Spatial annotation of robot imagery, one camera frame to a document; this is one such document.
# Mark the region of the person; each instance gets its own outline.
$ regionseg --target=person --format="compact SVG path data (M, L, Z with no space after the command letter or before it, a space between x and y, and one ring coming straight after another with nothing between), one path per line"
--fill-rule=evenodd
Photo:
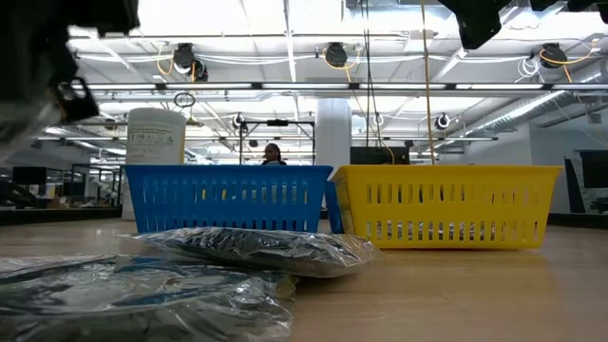
M264 147L264 162L262 165L287 165L281 159L281 150L276 143L269 143Z

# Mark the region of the plastic bag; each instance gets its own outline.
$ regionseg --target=plastic bag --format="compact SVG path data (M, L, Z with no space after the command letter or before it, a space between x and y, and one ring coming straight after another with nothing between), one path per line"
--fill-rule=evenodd
M290 335L295 286L287 275L139 256L28 263L0 259L2 341L283 341Z
M205 227L133 238L190 257L297 276L348 275L382 255L371 242L352 235Z

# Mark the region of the white container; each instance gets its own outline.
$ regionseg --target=white container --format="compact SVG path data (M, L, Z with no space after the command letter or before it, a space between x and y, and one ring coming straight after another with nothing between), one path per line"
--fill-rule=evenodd
M126 164L183 163L186 122L187 118L181 113L170 110L131 110L127 126ZM123 189L123 219L135 220L128 180Z

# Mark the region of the yellow plastic basket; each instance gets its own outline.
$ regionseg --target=yellow plastic basket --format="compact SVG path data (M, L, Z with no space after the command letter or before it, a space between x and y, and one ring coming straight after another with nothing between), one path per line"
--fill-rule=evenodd
M348 165L346 233L380 248L539 248L559 166Z

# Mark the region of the table surface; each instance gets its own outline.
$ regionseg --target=table surface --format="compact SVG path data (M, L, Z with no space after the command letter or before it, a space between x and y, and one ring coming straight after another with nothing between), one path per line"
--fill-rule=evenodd
M133 222L0 227L0 257L159 252ZM606 341L608 231L549 227L539 251L386 251L297 285L293 341Z

